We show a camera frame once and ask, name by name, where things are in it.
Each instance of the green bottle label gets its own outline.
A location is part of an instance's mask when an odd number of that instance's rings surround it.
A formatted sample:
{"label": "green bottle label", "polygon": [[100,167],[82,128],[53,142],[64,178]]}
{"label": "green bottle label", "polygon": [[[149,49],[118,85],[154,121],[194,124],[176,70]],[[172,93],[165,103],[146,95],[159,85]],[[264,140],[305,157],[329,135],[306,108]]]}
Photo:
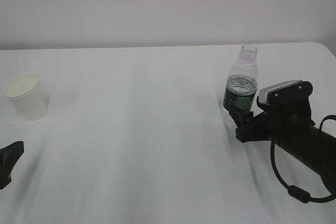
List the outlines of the green bottle label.
{"label": "green bottle label", "polygon": [[250,95],[234,94],[226,88],[223,106],[227,110],[231,106],[235,106],[237,108],[240,108],[241,110],[250,111],[255,94],[256,92]]}

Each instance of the water bottle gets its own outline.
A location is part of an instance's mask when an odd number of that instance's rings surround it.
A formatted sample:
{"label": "water bottle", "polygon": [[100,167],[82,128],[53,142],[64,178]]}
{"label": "water bottle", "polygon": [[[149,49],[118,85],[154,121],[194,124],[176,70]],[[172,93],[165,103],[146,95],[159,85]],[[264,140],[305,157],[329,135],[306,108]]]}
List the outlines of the water bottle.
{"label": "water bottle", "polygon": [[228,113],[230,106],[235,106],[245,111],[251,109],[257,91],[258,68],[256,59],[257,47],[243,45],[239,58],[231,67],[226,81],[222,107],[222,113],[229,121],[233,122]]}

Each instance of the paper cup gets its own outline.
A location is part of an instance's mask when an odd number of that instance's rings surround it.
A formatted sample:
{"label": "paper cup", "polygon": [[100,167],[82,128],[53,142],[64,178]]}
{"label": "paper cup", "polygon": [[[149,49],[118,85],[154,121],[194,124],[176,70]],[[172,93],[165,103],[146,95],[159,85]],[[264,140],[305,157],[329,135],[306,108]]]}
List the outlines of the paper cup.
{"label": "paper cup", "polygon": [[27,120],[37,120],[47,113],[46,99],[40,87],[40,78],[34,73],[24,73],[8,80],[3,93],[17,111]]}

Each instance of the white table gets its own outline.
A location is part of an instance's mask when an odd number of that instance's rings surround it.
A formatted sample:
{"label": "white table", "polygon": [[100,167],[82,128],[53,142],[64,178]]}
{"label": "white table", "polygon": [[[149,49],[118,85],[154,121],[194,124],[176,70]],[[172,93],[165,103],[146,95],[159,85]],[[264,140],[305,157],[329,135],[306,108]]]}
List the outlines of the white table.
{"label": "white table", "polygon": [[[222,102],[239,45],[0,51],[0,81],[35,72],[47,115],[21,119],[0,99],[0,147],[25,153],[0,191],[8,223],[334,223],[336,202],[304,205],[271,170],[268,142],[242,144]],[[313,120],[336,114],[336,59],[317,43],[258,45],[259,88],[313,84]],[[336,135],[332,122],[325,131]],[[281,149],[289,184],[326,196]]]}

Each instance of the robotic arm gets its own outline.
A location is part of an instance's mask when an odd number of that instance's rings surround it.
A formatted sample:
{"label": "robotic arm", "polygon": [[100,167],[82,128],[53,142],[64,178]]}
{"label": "robotic arm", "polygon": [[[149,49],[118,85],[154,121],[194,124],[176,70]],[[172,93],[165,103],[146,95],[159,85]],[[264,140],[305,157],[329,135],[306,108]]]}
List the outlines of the robotic arm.
{"label": "robotic arm", "polygon": [[[322,126],[325,120],[336,120],[336,115],[325,117],[319,128],[314,127],[308,99],[311,93],[308,81],[286,81],[260,91],[257,104],[263,110],[261,114],[253,117],[253,112],[236,107],[229,113],[242,143],[271,141],[272,168],[289,195],[303,203],[329,202],[336,198],[336,138],[323,132]],[[331,195],[312,198],[307,191],[286,184],[276,168],[275,144],[319,174]]]}
{"label": "robotic arm", "polygon": [[4,189],[12,181],[12,170],[23,152],[22,141],[15,142],[0,150],[0,189]]}

